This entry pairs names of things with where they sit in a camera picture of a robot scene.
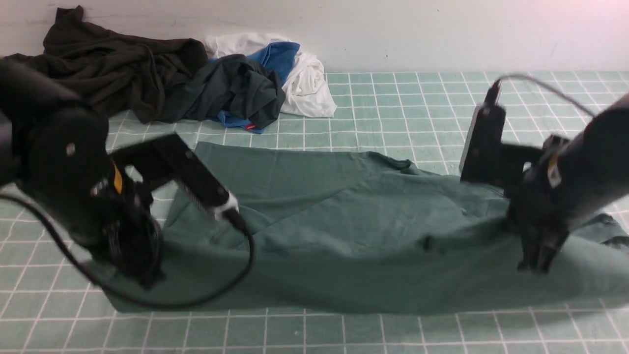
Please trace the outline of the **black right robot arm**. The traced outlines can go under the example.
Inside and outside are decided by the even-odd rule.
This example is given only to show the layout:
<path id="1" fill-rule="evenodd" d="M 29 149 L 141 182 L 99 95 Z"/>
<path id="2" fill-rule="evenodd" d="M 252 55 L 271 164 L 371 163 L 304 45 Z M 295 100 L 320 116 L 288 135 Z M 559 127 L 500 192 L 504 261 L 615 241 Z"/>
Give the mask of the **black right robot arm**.
<path id="1" fill-rule="evenodd" d="M 512 190 L 508 217 L 519 231 L 519 271 L 548 273 L 570 234 L 628 194 L 629 98 L 591 119 L 572 140 L 551 137 Z"/>

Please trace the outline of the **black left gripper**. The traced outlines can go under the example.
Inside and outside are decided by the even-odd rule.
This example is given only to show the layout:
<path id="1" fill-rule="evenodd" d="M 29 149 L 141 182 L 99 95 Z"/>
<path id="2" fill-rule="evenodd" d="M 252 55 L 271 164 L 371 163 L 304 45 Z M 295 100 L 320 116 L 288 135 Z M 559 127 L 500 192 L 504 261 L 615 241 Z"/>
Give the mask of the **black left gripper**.
<path id="1" fill-rule="evenodd" d="M 105 260 L 148 291 L 164 279 L 164 236 L 150 213 L 151 204 L 144 206 L 135 192 L 139 182 L 124 172 L 110 172 L 93 183 L 90 197 L 105 208 Z"/>

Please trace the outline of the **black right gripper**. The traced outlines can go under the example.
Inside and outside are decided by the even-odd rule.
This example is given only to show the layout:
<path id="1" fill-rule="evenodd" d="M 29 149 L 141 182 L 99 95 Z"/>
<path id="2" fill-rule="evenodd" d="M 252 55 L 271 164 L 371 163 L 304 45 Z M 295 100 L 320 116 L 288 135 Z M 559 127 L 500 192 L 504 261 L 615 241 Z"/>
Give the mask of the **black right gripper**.
<path id="1" fill-rule="evenodd" d="M 548 137 L 540 147 L 541 158 L 535 164 L 525 164 L 521 182 L 506 190 L 506 228 L 521 242 L 523 258 L 517 265 L 520 272 L 547 275 L 568 239 L 568 225 L 558 209 L 555 188 L 562 181 L 559 153 L 570 141 L 560 135 Z"/>

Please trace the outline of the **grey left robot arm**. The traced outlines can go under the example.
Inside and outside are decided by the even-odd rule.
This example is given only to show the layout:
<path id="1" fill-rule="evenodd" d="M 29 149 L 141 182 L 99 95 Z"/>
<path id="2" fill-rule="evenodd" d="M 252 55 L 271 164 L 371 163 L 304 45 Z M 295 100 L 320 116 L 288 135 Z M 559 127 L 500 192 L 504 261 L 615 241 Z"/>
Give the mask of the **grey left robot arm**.
<path id="1" fill-rule="evenodd" d="M 1 112 L 10 121 L 12 179 L 87 249 L 148 290 L 163 278 L 152 198 L 108 155 L 107 118 L 71 90 L 1 60 Z"/>

